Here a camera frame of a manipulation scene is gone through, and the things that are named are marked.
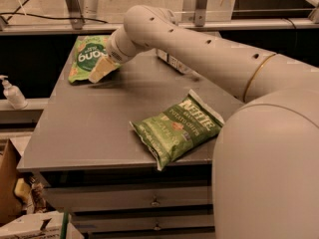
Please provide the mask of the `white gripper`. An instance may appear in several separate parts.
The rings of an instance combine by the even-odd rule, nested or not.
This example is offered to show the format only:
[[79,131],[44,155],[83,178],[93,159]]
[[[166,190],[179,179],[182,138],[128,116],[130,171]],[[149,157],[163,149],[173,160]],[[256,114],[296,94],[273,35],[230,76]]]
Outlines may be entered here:
[[120,27],[108,38],[106,51],[109,56],[102,56],[89,74],[89,81],[97,83],[120,65],[130,61],[137,54],[144,52],[145,47],[134,43],[124,27]]

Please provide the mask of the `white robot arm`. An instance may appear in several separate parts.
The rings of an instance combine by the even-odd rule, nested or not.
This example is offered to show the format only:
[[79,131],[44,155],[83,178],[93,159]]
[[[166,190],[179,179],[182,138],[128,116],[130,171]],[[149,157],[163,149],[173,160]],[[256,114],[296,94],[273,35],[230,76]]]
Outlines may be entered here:
[[319,73],[291,58],[177,26],[132,7],[107,41],[125,63],[158,48],[244,105],[213,151],[216,239],[319,239]]

